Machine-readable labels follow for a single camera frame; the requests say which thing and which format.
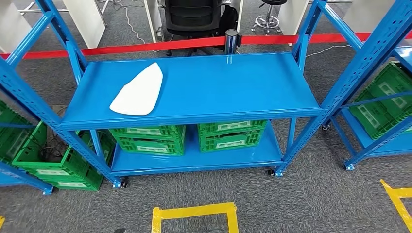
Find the green plastic crate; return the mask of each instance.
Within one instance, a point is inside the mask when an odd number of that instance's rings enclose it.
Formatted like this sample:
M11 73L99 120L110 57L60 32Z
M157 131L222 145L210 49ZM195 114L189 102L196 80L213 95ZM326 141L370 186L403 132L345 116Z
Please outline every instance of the green plastic crate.
M114 142L108 138L110 134L102 133L98 131L98 135L100 138L100 144L102 147L104 159L108 162L113 154L114 149ZM85 132L81 135L82 140L95 152L93 147L93 140L89 131ZM80 156L71 146L67 148L65 156ZM83 169L79 169L76 171L69 170L69 169L29 169L28 172L32 173L33 175L37 176L38 178L44 181L56 181L56 182L64 182L64 181L86 181L87 174L89 170L89 163L86 162L86 166Z
M29 121L9 109L0 110L0 122L21 125L31 125ZM21 145L26 141L33 129L0 127L0 162L11 164Z
M160 139L175 140L182 134L184 125L167 125L167 126L153 126L153 127L137 127L137 128L123 128L110 129L110 132L115 138L131 137L131 138L146 138L146 139Z
M199 135L200 151L205 153L256 146L259 144L264 130L265 129L263 128L241 133L228 133L215 136Z
M44 181L59 189L98 191L103 181L103 175L100 174L94 167L88 166L88 169L85 170L84 178L82 180Z
M40 122L29 139L26 140L23 147L19 150L17 156L12 161L12 165L21 167L26 171L41 175L45 170L66 173L81 173L88 163L73 150L65 153L60 162L45 162L38 156L38 152L44 146L47 140L47 127Z
M399 65L399 63L389 63L359 94L355 102L411 91L412 78ZM349 110L369 136L378 139L393 126L412 115L412 96L352 106Z
M268 120L247 120L236 122L198 124L199 134L212 136L227 133L240 133L244 131L260 130L266 127Z
M120 147L131 153L183 155L186 126L174 140L147 139L115 136Z
M411 75L400 63L389 63L381 73L366 87L365 92L369 92L375 98L412 91ZM401 122L412 115L412 96L401 96L380 101L388 112Z

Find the white cable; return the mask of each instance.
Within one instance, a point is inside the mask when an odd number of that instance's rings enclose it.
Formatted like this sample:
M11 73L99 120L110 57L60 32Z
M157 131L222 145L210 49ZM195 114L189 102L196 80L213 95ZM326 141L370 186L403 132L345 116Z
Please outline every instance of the white cable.
M132 29L132 32L134 32L134 33L136 34L136 37L137 37L139 40L141 40L141 41L143 42L143 44L146 44L146 42L145 42L142 38L139 37L139 33L137 33L137 32L135 31L135 28L130 24L129 8L127 8L126 6L124 6L123 4L121 4L121 3L120 3L121 0L110 0L110 2L112 2L114 5L118 4L118 5L121 6L121 8L126 9L127 25L130 26L130 28Z
M327 49L324 49L324 50L322 50L322 51L320 51L320 52L316 52L316 53L309 54L309 55L307 55L306 57L310 57L310 56L312 56L312 55L317 55L317 54L319 54L319 53L322 53L322 52L324 52L324 51L326 51L326 50L329 50L329 49L331 49L331 48L334 48L334 47L336 47L336 48L344 48L344 47L351 47L351 46L350 46L350 45L344 45L344 46L334 45L334 46L329 47L329 48L327 48Z
M113 2L114 2L115 4L119 4L121 7L123 7L124 9L126 9L127 24L128 24L128 25L130 26L130 28L132 29L132 32L134 32L134 33L136 34L136 37L137 37L139 40L141 40L141 41L143 42L143 44L146 44L146 42L145 42L142 38L139 37L139 33L137 33L137 32L135 31L135 29L133 28L133 26L130 24L129 8L123 6L123 4L120 3L121 0L119 0L119 1L115 1L115 0L114 0Z

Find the yellow tape square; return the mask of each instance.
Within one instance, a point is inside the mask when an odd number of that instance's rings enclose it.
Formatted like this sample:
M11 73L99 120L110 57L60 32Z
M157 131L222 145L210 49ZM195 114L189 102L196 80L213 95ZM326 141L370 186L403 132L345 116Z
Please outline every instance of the yellow tape square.
M233 202L166 210L155 207L152 217L152 233L161 233L162 220L215 214L227 214L229 233L239 233L236 210L236 205Z
M408 227L408 230L412 233L412 217L401 201L401 198L412 198L412 188L391 188L384 180L381 179L380 182L395 208L398 210L406 227Z

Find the blue metal shelf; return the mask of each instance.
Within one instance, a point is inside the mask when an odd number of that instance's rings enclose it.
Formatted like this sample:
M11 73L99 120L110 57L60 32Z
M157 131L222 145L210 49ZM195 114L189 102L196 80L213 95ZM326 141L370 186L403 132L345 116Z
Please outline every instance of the blue metal shelf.
M164 73L154 110L128 116L110 103L140 71L157 62ZM275 72L267 71L267 65ZM322 109L290 53L94 62L66 111L66 130L194 124L317 116Z
M183 156L126 153L117 145L112 174L130 176L181 171L278 166L283 164L271 124L267 124L258 146L235 150L200 153L196 125L187 126Z
M0 172L0 187L25 185L25 182Z
M346 120L351 131L353 132L361 146L366 148L375 141L371 139L371 137L363 129L362 125L350 113L348 109L342 109L341 112L343 118ZM368 155L368 158L412 153L411 142L412 133L402 133L396 138L392 139L390 142L373 151L371 154Z

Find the crate label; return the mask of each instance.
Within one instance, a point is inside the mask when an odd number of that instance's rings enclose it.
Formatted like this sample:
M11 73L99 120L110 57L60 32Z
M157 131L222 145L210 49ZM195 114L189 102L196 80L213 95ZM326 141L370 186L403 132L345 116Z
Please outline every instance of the crate label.
M21 131L20 135L14 141L13 145L6 152L6 155L10 158L14 158L17 155L17 153L20 151L19 150L20 147L23 145L23 143L26 141L28 137L29 137L29 134L27 133L27 131L25 130Z
M166 148L159 148L159 147L142 147L142 146L137 146L138 151L144 151L144 152L158 152L158 153L167 153Z
M250 126L250 121L242 121L242 122L236 122L236 123L230 123L230 124L222 124L218 125L218 131L220 130L230 130L230 129L236 129L236 128L243 128L243 127L249 127Z
M127 128L126 130L128 133L135 134L162 135L160 129Z
M369 112L365 105L361 104L357 108L375 129L380 125L380 123L373 117L373 115Z
M396 94L395 91L392 90L392 88L388 85L388 83L383 82L381 85L379 85L379 88L387 95L394 95ZM396 97L391 99L399 108L405 107L407 104L406 101L402 97Z
M39 175L56 175L56 176L69 176L67 172L63 170L43 170L43 169L37 169L36 170Z
M77 187L77 188L87 188L84 183L68 183L68 182L57 182L59 186L63 187Z
M216 148L235 147L235 146L241 146L245 144L246 144L245 140L239 140L239 141L234 141L234 142L224 142L224 143L216 144Z

